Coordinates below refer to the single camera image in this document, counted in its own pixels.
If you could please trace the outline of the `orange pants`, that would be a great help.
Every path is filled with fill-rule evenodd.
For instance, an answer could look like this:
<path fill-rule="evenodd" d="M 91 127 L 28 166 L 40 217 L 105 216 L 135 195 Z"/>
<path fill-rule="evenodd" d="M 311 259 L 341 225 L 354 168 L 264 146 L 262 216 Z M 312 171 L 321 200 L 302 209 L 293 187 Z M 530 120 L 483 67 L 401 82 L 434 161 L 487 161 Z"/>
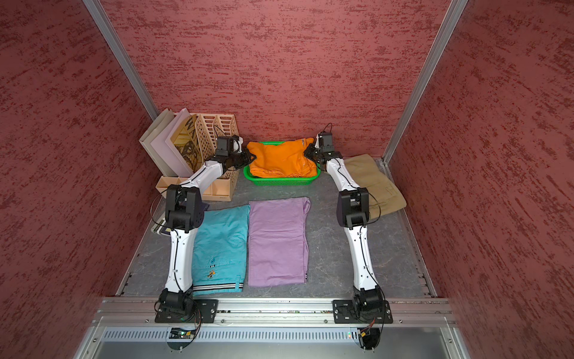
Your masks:
<path fill-rule="evenodd" d="M 250 142 L 247 149 L 256 157 L 250 172 L 259 178 L 311 178 L 318 174 L 317 164 L 304 155 L 314 139 L 298 139 L 282 144 Z"/>

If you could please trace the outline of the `khaki pants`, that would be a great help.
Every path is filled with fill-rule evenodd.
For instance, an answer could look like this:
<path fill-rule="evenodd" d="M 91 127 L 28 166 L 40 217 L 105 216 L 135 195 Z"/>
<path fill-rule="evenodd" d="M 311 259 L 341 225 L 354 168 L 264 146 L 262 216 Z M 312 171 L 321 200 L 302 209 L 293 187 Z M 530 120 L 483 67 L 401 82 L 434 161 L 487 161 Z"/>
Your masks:
<path fill-rule="evenodd" d="M 397 212 L 407 202 L 398 187 L 379 169 L 376 161 L 368 154 L 344 160 L 345 167 L 355 183 L 369 191 L 371 220 Z"/>

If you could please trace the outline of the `green plastic basket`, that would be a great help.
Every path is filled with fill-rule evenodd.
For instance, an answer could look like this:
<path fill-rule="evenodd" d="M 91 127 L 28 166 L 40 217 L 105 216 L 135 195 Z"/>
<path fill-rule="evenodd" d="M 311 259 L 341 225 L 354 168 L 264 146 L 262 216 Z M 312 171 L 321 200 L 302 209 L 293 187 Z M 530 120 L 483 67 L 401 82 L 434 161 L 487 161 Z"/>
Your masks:
<path fill-rule="evenodd" d="M 282 144 L 283 142 L 262 142 L 263 144 L 273 144 L 273 145 L 278 145 L 278 144 Z M 269 179 L 269 178 L 259 178 L 259 177 L 255 177 L 251 174 L 250 172 L 250 166 L 246 167 L 244 169 L 244 175 L 245 178 L 249 181 L 251 181 L 253 184 L 255 185 L 259 185 L 259 186 L 283 186 L 283 185 L 309 185 L 311 184 L 314 180 L 316 180 L 319 175 L 321 174 L 321 170 L 318 168 L 318 174 L 314 177 L 311 178 L 275 178 L 275 179 Z"/>

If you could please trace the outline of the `purple pants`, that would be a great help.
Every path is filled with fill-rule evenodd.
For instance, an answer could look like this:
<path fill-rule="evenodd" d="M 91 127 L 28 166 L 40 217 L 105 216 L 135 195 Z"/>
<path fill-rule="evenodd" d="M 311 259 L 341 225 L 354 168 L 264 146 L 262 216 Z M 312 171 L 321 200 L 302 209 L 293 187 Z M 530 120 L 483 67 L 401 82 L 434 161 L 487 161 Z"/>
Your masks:
<path fill-rule="evenodd" d="M 306 220 L 310 199 L 257 200 L 249 205 L 248 285 L 277 287 L 306 283 L 309 263 Z"/>

